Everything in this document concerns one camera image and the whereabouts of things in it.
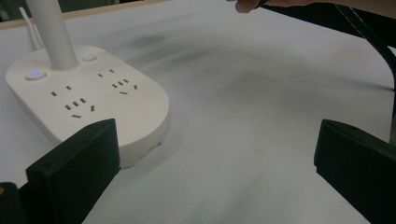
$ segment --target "power strip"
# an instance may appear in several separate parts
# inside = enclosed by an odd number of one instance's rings
[[[169,126],[163,88],[103,49],[73,46],[77,66],[51,66],[46,50],[28,54],[6,73],[8,86],[45,135],[58,145],[83,127],[115,119],[122,168],[160,145]]]

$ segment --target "hand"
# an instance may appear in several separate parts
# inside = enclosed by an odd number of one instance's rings
[[[249,13],[259,3],[260,0],[227,0],[229,2],[237,1],[235,4],[236,11],[241,13]],[[306,6],[316,2],[315,0],[269,0],[265,5],[273,7],[295,7]]]

